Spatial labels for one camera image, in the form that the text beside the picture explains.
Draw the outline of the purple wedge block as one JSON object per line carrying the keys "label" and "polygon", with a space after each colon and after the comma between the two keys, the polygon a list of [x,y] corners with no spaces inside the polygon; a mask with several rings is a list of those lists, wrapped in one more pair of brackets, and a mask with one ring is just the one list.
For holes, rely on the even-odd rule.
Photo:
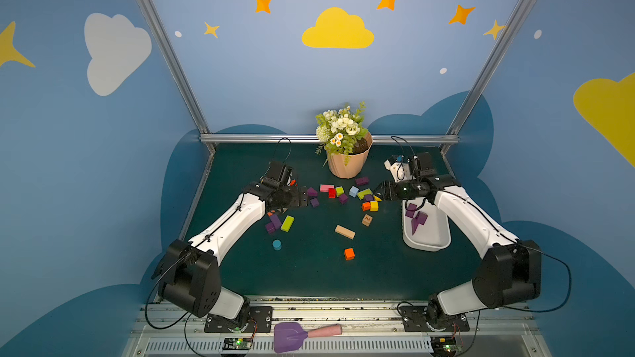
{"label": "purple wedge block", "polygon": [[411,232],[412,232],[412,235],[414,235],[416,233],[419,225],[420,225],[420,222],[419,222],[418,218],[413,218],[412,221],[411,221]]}

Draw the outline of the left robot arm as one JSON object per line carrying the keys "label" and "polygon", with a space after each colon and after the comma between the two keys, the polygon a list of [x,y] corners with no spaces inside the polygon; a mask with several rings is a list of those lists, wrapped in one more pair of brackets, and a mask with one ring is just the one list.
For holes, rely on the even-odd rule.
{"label": "left robot arm", "polygon": [[266,173],[249,183],[236,202],[212,225],[188,241],[172,242],[155,268],[153,291],[195,317],[222,317],[235,327],[248,321],[248,300],[222,286],[223,258],[242,235],[274,211],[305,207],[306,188],[293,183],[294,169],[271,161]]}

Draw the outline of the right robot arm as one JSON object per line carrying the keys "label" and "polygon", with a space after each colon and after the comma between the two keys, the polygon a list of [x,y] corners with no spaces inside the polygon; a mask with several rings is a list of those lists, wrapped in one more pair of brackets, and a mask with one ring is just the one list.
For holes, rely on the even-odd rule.
{"label": "right robot arm", "polygon": [[542,256],[533,241],[521,241],[482,210],[452,175],[440,175],[428,153],[405,157],[392,155],[385,168],[393,179],[375,191],[383,200],[418,206],[430,203],[446,215],[468,238],[481,257],[472,279],[452,289],[433,294],[428,301],[427,320],[439,326],[461,314],[494,309],[536,299],[542,287]]}

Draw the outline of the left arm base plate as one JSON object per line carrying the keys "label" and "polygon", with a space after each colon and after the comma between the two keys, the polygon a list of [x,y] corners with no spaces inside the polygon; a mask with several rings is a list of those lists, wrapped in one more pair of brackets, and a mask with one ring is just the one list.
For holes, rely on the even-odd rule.
{"label": "left arm base plate", "polygon": [[269,306],[245,307],[234,319],[208,314],[205,333],[269,333],[273,308]]}

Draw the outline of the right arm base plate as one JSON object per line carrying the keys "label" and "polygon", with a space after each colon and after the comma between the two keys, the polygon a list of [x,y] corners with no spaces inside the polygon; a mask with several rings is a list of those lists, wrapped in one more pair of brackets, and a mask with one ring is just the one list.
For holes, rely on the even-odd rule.
{"label": "right arm base plate", "polygon": [[448,316],[424,305],[401,304],[397,307],[406,332],[469,332],[464,314]]}

